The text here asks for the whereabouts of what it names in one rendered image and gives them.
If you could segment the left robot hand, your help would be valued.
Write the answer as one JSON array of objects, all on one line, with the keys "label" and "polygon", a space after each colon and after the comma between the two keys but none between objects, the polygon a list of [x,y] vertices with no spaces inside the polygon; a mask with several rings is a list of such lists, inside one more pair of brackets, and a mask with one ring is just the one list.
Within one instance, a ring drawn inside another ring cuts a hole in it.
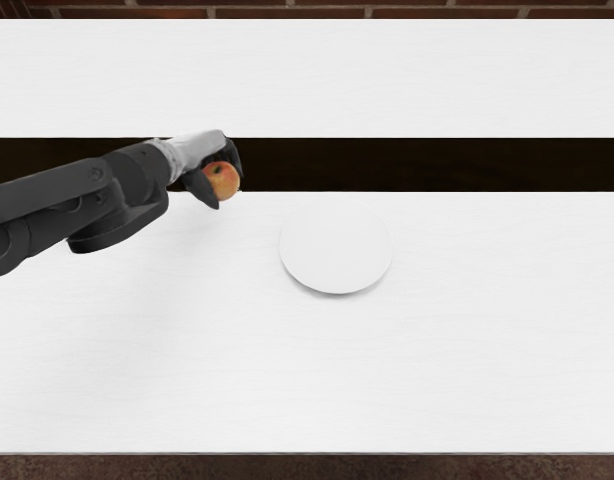
[{"label": "left robot hand", "polygon": [[170,139],[152,139],[151,143],[168,162],[169,185],[181,180],[190,193],[214,210],[219,209],[219,200],[210,181],[202,173],[202,167],[212,159],[218,159],[230,163],[240,179],[244,177],[236,145],[221,130],[206,130]]}]

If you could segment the red yellow apple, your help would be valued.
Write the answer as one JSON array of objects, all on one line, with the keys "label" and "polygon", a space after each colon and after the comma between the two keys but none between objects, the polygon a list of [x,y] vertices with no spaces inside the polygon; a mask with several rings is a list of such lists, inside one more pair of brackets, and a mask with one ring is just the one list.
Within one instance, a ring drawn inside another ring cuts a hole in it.
[{"label": "red yellow apple", "polygon": [[240,189],[241,178],[236,168],[227,161],[209,163],[202,169],[219,202],[232,198]]}]

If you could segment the white round plate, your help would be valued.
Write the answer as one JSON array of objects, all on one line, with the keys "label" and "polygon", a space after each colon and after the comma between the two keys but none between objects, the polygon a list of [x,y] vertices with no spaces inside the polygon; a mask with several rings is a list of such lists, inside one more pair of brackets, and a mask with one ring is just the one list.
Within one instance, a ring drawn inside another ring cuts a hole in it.
[{"label": "white round plate", "polygon": [[317,200],[288,217],[278,252],[286,271],[301,285],[347,295],[381,280],[392,262],[393,242],[385,221],[362,203]]}]

